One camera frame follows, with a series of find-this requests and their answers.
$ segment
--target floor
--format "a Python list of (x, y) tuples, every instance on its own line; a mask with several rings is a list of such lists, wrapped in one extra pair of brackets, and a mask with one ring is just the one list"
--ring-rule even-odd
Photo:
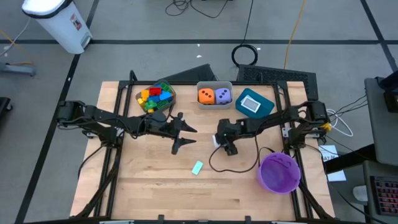
[[(192, 9), (181, 16), (168, 16), (165, 7), (171, 2), (75, 0), (95, 39), (80, 56), (66, 53), (31, 21), (19, 43), (33, 57), (37, 76), (0, 74), (0, 96), (10, 97), (14, 105), (0, 129), (0, 223), (13, 223), (17, 217), (54, 109), (61, 93), (66, 93), (63, 88), (70, 85), (68, 100), (95, 105), (101, 82), (125, 80), (131, 69), (139, 80), (156, 80), (209, 63), (220, 80), (236, 79), (238, 69), (230, 55), (243, 38), (250, 2), (230, 1), (216, 19)], [(193, 3), (215, 15), (224, 1)], [(8, 0), (0, 7), (1, 29), (11, 37), (27, 20), (21, 4), (22, 0)], [(283, 68), (286, 40), (300, 5), (296, 0), (254, 0), (247, 40), (259, 49), (257, 65)], [(320, 100), (328, 108), (351, 103), (364, 95), (365, 78), (387, 76), (396, 69), (398, 23), (393, 18), (397, 7), (395, 0), (308, 0), (295, 35), (296, 40), (308, 41), (291, 46), (287, 68), (316, 73)], [(0, 49), (6, 44), (0, 39)], [(242, 49), (236, 58), (249, 63), (252, 54)], [(1, 60), (11, 63), (27, 58), (14, 47)], [(352, 149), (373, 141), (366, 107), (346, 113), (344, 119), (354, 137), (332, 131), (332, 138)], [(50, 149), (25, 222), (67, 218), (70, 213), (86, 138), (79, 131), (56, 130), (47, 143)], [(347, 152), (340, 146), (337, 149)], [(356, 202), (350, 192), (363, 184), (362, 168), (345, 171), (348, 181), (333, 185)], [(333, 190), (331, 194), (338, 218), (364, 221)]]

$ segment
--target white cable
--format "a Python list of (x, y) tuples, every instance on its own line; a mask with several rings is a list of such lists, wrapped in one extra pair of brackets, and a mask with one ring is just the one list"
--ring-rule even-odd
[[(19, 38), (19, 36), (21, 36), (21, 35), (25, 32), (25, 30), (26, 30), (27, 26), (29, 25), (29, 23), (30, 23), (30, 17), (28, 17), (25, 27), (22, 29), (22, 31), (21, 31), (21, 32), (17, 35), (17, 37), (14, 39), (14, 42), (17, 41), (17, 39)], [(14, 45), (13, 43), (11, 43), (10, 45), (8, 45), (7, 49), (4, 50), (3, 52), (1, 52), (0, 57), (3, 56), (4, 54), (6, 54), (9, 50), (11, 50), (11, 48), (12, 48), (13, 45)]]
[[(326, 112), (327, 112), (327, 113), (330, 113), (332, 116), (336, 116), (336, 119), (335, 119), (336, 122), (335, 122), (334, 124), (331, 124), (331, 127), (332, 127), (333, 129), (335, 129), (336, 131), (340, 132), (341, 134), (344, 134), (345, 136), (348, 136), (348, 137), (353, 137), (353, 136), (354, 136), (354, 133), (352, 132), (351, 128), (349, 128), (348, 124), (347, 124), (346, 122), (344, 122), (343, 119), (340, 118), (340, 116), (338, 116), (338, 115), (336, 114), (336, 111), (335, 111), (335, 110), (326, 109)], [(346, 128), (347, 128), (348, 131), (349, 131), (349, 134), (347, 134), (347, 133), (345, 133), (344, 131), (342, 131), (342, 130), (336, 128), (337, 122), (338, 122), (339, 120), (343, 123), (344, 126), (346, 126)]]

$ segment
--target green lego brick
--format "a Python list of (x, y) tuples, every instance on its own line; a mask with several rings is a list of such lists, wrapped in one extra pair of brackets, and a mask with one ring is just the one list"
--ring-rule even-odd
[(162, 101), (158, 102), (158, 103), (157, 103), (157, 108), (158, 108), (158, 110), (159, 110), (159, 109), (162, 109), (162, 108), (165, 107), (165, 106), (167, 106), (168, 103), (169, 103), (169, 102), (168, 102), (167, 100), (162, 100)]
[(162, 90), (164, 90), (164, 91), (167, 91), (167, 92), (169, 92), (169, 93), (172, 92), (171, 87), (170, 87), (168, 84), (166, 84), (166, 83), (161, 83), (161, 84), (160, 84), (160, 87), (161, 87)]
[(153, 102), (152, 100), (148, 101), (145, 103), (145, 111), (155, 108), (157, 105), (155, 102)]

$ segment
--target white trash can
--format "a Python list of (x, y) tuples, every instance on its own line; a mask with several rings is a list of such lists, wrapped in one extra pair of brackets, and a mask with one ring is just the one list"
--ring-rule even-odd
[(93, 38), (72, 0), (25, 0), (22, 10), (71, 54), (83, 53)]

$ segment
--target teal electronic device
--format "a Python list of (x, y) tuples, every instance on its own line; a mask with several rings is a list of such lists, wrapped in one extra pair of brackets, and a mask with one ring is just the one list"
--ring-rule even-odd
[(235, 108), (249, 118), (263, 118), (269, 115), (275, 104), (255, 91), (245, 88), (235, 101)]

